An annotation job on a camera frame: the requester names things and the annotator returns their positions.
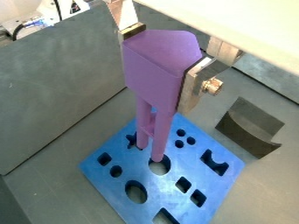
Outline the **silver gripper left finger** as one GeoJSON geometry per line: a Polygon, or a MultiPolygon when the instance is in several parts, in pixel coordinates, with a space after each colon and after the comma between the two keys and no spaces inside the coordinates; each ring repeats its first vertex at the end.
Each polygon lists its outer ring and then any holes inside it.
{"type": "Polygon", "coordinates": [[[106,4],[109,13],[116,23],[117,40],[119,42],[123,42],[145,30],[145,24],[143,24],[137,19],[133,0],[102,1],[106,4]]]}

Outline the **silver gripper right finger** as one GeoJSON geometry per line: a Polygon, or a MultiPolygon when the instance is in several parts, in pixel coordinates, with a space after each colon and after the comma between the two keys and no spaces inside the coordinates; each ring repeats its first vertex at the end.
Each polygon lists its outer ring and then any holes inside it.
{"type": "Polygon", "coordinates": [[[183,78],[176,108],[179,113],[185,115],[205,93],[216,95],[220,92],[223,82],[216,76],[233,66],[243,54],[232,44],[216,37],[209,38],[207,55],[187,70],[183,78]]]}

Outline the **white robot base equipment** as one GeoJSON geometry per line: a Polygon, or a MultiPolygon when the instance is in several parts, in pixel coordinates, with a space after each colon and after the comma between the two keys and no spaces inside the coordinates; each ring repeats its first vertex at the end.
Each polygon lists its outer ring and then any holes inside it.
{"type": "Polygon", "coordinates": [[[13,39],[20,24],[36,18],[40,21],[17,32],[18,38],[88,11],[97,3],[98,0],[0,0],[0,45],[13,39]]]}

